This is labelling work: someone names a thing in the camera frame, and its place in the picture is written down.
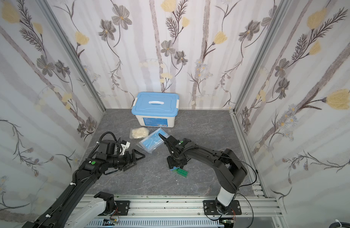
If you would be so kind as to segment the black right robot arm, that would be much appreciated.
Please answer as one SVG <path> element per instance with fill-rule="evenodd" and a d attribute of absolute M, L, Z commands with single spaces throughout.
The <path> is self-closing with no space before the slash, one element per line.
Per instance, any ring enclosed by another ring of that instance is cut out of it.
<path fill-rule="evenodd" d="M 159 134 L 159 137 L 170 153 L 166 159 L 169 169 L 180 170 L 193 159 L 214 170 L 221 186 L 215 199 L 215 206 L 219 213 L 227 214 L 236 193 L 248 174 L 247 168 L 236 154 L 230 149 L 211 150 L 186 138 L 180 141 L 173 136 L 165 137 Z"/>

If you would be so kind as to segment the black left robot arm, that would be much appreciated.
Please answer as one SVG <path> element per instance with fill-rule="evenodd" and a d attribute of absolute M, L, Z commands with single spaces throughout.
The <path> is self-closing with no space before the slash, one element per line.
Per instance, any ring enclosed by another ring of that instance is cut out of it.
<path fill-rule="evenodd" d="M 73 173 L 72 181 L 56 201 L 34 222 L 24 228 L 63 228 L 86 192 L 103 175 L 127 171 L 144 159 L 145 154 L 133 149 L 125 151 L 114 133 L 105 132 L 94 149 Z"/>

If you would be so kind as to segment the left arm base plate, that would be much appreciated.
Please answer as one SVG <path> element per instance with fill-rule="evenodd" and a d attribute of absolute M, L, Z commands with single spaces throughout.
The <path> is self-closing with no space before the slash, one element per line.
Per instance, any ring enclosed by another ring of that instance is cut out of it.
<path fill-rule="evenodd" d="M 110 216 L 118 215 L 118 216 L 127 216 L 128 211 L 130 209 L 130 201 L 129 200 L 115 200 L 114 207 L 110 211 Z"/>

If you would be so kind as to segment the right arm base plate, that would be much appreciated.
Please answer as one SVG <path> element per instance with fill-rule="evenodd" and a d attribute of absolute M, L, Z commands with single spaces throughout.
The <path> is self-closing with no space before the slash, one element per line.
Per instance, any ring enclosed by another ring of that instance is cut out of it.
<path fill-rule="evenodd" d="M 241 215 L 241 207 L 238 200 L 231 201 L 229 206 L 224 206 L 220 202 L 214 200 L 203 201 L 204 214 L 207 216 L 215 215 Z"/>

